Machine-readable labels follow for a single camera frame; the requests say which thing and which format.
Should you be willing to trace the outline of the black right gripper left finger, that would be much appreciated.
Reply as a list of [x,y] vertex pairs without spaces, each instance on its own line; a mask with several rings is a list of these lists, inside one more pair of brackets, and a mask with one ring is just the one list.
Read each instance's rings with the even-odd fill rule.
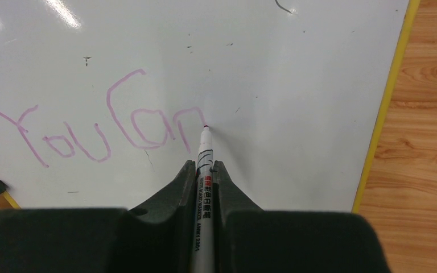
[[0,210],[0,272],[188,272],[195,174],[129,210]]

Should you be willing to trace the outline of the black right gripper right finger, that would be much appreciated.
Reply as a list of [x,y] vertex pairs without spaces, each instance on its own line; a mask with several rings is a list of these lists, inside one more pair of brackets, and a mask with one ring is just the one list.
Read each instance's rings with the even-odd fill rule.
[[264,210],[213,167],[218,272],[389,272],[370,223],[344,212]]

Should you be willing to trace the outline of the white purple whiteboard marker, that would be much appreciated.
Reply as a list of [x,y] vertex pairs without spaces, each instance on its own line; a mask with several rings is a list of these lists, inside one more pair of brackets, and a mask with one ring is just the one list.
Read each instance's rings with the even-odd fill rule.
[[201,133],[196,168],[196,210],[191,254],[191,272],[215,272],[213,222],[212,133],[205,125]]

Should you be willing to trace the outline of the yellow-framed whiteboard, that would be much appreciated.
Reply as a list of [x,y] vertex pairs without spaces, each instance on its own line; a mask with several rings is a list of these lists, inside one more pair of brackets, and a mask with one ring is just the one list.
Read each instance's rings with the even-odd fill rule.
[[412,1],[0,1],[0,180],[131,208],[214,157],[264,209],[353,207]]

